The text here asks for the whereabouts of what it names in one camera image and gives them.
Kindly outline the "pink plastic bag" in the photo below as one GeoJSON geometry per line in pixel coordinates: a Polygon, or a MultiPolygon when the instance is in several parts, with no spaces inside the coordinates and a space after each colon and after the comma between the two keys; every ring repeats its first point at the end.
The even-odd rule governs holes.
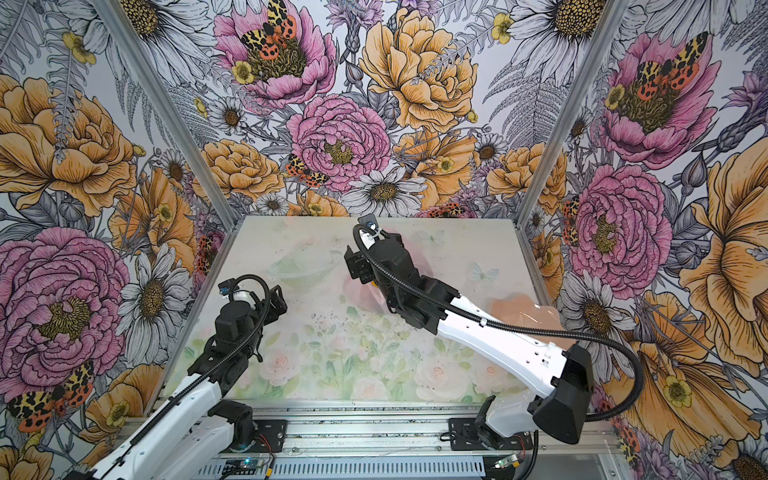
{"type": "MultiPolygon", "coordinates": [[[[404,239],[404,246],[408,250],[414,266],[419,272],[424,275],[432,276],[433,269],[427,258],[424,256],[421,247],[409,239],[404,239]]],[[[384,296],[373,283],[363,285],[359,280],[347,276],[343,282],[343,294],[346,296],[348,302],[356,308],[375,314],[388,313],[384,296]]]]}

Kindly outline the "pink scalloped plate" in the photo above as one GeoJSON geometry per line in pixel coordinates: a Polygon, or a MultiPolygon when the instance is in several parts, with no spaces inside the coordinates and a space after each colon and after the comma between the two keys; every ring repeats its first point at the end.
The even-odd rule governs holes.
{"type": "Polygon", "coordinates": [[[513,326],[564,331],[559,312],[554,307],[538,305],[531,297],[522,293],[493,300],[490,314],[513,326]]]}

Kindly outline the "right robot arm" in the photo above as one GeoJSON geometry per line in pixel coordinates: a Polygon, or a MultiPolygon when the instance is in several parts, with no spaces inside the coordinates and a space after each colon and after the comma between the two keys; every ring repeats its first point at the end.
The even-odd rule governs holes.
{"type": "Polygon", "coordinates": [[[489,396],[469,437],[498,449],[524,431],[542,431],[565,444],[580,441],[594,389],[589,352],[553,343],[555,330],[518,327],[483,311],[450,285],[416,268],[402,237],[359,218],[344,259],[351,278],[373,283],[387,309],[408,325],[452,340],[504,368],[527,391],[517,399],[489,396]]]}

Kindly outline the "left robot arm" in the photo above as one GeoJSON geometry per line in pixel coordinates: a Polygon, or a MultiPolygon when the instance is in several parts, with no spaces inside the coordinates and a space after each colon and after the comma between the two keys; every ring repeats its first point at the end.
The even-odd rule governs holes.
{"type": "Polygon", "coordinates": [[[189,479],[221,452],[246,451],[258,435],[252,407],[228,392],[261,357],[265,326],[288,306],[280,286],[253,274],[220,283],[227,302],[215,333],[178,388],[111,454],[70,479],[189,479]]]}

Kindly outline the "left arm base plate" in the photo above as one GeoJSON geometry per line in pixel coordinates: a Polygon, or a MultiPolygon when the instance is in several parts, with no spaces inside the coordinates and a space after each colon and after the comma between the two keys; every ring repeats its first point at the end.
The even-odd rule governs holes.
{"type": "Polygon", "coordinates": [[[288,422],[275,419],[239,421],[226,453],[281,453],[287,437],[288,422]]]}

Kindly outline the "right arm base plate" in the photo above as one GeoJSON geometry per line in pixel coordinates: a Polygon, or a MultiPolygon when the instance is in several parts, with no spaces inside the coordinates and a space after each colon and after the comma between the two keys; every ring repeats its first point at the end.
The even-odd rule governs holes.
{"type": "Polygon", "coordinates": [[[453,451],[529,451],[533,448],[530,434],[501,437],[487,427],[478,427],[474,419],[450,418],[448,431],[440,435],[440,440],[448,442],[453,451]]]}

